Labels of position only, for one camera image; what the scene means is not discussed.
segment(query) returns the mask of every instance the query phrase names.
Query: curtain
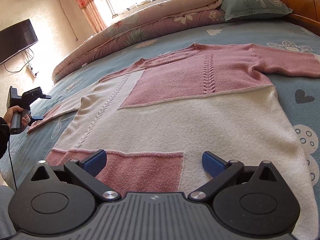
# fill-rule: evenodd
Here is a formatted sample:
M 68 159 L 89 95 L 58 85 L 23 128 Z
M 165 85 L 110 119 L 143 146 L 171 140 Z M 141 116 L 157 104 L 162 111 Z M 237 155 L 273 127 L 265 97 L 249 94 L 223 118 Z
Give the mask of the curtain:
M 97 6 L 94 3 L 94 0 L 76 1 L 94 33 L 98 33 L 107 27 L 97 9 Z

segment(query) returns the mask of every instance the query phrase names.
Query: pink sleeve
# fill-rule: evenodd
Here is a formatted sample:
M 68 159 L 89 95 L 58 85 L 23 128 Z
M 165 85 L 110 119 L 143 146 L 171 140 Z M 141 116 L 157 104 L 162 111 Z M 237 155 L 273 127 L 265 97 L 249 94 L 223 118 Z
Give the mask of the pink sleeve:
M 252 49 L 262 64 L 255 69 L 262 73 L 280 73 L 287 76 L 320 77 L 319 55 L 274 49 L 252 44 Z

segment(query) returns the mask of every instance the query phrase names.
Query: person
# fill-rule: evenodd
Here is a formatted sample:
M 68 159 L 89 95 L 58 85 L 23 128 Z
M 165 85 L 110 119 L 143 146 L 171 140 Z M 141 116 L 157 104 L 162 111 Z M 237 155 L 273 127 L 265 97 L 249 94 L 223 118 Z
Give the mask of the person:
M 14 112 L 22 112 L 23 108 L 19 106 L 10 107 L 5 113 L 4 117 L 0 117 L 0 158 L 3 157 L 7 150 L 8 141 L 10 138 L 9 128 L 11 126 L 11 120 Z M 21 119 L 22 130 L 25 130 L 30 117 L 25 115 Z M 0 239 L 13 236 L 16 234 L 13 224 L 9 218 L 8 206 L 14 191 L 5 185 L 0 185 Z

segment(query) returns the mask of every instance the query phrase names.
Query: dark heart print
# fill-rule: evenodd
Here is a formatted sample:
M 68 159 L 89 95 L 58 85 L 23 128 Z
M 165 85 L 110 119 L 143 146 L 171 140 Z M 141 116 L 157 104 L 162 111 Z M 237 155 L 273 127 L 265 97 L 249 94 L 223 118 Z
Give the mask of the dark heart print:
M 296 91 L 296 102 L 297 102 L 297 104 L 309 103 L 309 102 L 312 102 L 314 100 L 315 100 L 315 98 L 313 96 L 306 96 L 306 93 L 303 90 L 298 89 Z

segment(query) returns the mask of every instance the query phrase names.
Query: hand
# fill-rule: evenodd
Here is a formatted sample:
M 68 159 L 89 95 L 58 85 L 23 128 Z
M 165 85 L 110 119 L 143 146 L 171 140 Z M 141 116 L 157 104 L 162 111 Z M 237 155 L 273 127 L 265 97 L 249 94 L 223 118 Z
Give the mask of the hand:
M 19 107 L 19 106 L 13 106 L 10 107 L 8 109 L 8 111 L 5 113 L 3 119 L 7 122 L 8 126 L 11 127 L 11 120 L 13 117 L 13 113 L 14 112 L 22 112 L 23 108 Z M 23 126 L 22 130 L 25 130 L 25 128 L 28 126 L 28 123 L 30 122 L 30 117 L 28 115 L 25 115 L 22 119 L 21 119 L 21 124 Z

